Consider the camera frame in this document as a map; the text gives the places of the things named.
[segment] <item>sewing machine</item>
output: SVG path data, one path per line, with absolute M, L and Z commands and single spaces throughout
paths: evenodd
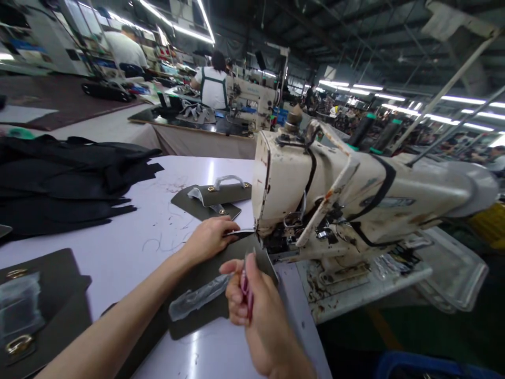
M 274 107 L 279 105 L 280 91 L 231 76 L 226 78 L 226 85 L 226 93 L 235 109 L 230 113 L 232 118 L 248 122 L 251 130 L 270 130 L 270 117 Z M 255 108 L 256 111 L 242 112 L 241 99 L 248 101 L 248 107 Z
M 491 206 L 498 184 L 463 162 L 355 152 L 317 119 L 302 134 L 292 113 L 278 132 L 258 134 L 252 205 L 255 230 L 274 261 L 320 260 L 330 285 L 367 271 L 367 262 L 440 217 Z M 315 142 L 322 131 L 332 147 Z

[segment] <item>green floor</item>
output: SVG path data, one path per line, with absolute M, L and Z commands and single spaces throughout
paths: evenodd
M 361 351 L 403 349 L 504 374 L 505 256 L 487 263 L 490 273 L 473 312 L 448 315 L 432 306 L 360 308 L 319 325 L 323 345 Z

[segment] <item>gold metal ring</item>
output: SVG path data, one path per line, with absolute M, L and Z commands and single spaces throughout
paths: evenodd
M 13 270 L 13 271 L 8 272 L 6 276 L 8 279 L 15 279 L 15 278 L 25 275 L 27 272 L 28 272 L 27 269 L 20 268 L 19 270 Z
M 33 337 L 30 336 L 29 334 L 24 334 L 22 336 L 19 336 L 13 341 L 10 341 L 6 346 L 5 346 L 5 351 L 9 355 L 14 355 L 14 354 L 19 354 L 25 351 L 26 349 L 29 348 L 30 344 L 33 341 Z

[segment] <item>yellow container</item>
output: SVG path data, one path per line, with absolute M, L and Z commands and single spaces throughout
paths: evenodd
M 492 248 L 505 250 L 505 204 L 495 203 L 473 216 L 469 224 Z

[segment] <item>pink scissors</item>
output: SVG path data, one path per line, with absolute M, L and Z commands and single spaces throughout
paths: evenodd
M 252 253 L 256 254 L 256 250 L 252 248 Z M 247 317 L 249 318 L 249 321 L 253 317 L 253 292 L 249 288 L 249 281 L 247 280 L 247 273 L 246 273 L 246 260 L 247 260 L 247 255 L 244 258 L 244 268 L 242 269 L 242 277 L 240 278 L 240 289 L 242 290 L 242 295 L 244 295 L 245 302 L 247 304 Z

